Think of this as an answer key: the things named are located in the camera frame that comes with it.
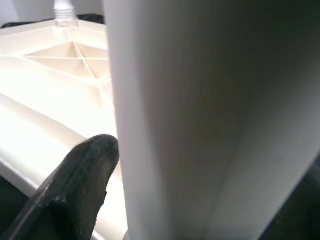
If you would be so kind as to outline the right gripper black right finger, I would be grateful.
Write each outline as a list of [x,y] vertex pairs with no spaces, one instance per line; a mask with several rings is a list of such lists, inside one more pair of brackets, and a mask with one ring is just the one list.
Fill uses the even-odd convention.
[[320,240],[320,155],[259,240]]

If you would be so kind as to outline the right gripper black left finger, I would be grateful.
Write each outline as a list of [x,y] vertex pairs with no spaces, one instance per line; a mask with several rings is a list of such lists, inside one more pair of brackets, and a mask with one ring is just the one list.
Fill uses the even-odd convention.
[[96,135],[76,145],[0,240],[91,240],[119,160],[119,142],[112,135]]

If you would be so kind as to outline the white plastic table top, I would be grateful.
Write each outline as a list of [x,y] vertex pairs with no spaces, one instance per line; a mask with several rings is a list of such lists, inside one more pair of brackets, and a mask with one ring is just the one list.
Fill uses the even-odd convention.
[[0,178],[30,197],[77,144],[116,136],[107,28],[0,28]]

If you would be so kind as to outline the white plastic table leg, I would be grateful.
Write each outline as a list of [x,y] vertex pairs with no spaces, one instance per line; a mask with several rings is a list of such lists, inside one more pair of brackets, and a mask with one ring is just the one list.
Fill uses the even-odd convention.
[[71,0],[54,0],[55,21],[58,26],[72,26],[76,20],[75,8]]
[[103,0],[130,240],[258,240],[320,153],[320,0]]

